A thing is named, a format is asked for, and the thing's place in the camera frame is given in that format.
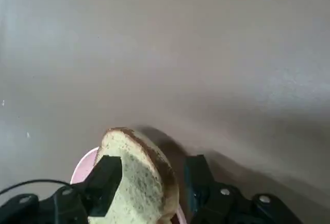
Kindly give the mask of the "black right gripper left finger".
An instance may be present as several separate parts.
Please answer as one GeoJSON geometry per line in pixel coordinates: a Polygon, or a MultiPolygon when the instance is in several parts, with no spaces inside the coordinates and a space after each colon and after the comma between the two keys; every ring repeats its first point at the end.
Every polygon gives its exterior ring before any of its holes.
{"type": "Polygon", "coordinates": [[[90,217],[104,217],[121,182],[121,159],[105,155],[80,183],[36,179],[12,185],[1,194],[32,183],[55,183],[50,197],[19,194],[1,205],[1,223],[88,223],[90,217]]]}

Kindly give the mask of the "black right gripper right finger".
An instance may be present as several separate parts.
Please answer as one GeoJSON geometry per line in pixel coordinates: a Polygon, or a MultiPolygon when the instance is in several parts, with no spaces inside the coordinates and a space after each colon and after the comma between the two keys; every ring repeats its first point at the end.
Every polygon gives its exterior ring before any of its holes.
{"type": "Polygon", "coordinates": [[[217,182],[203,155],[187,156],[184,172],[191,223],[302,223],[275,195],[247,199],[237,187],[217,182]]]}

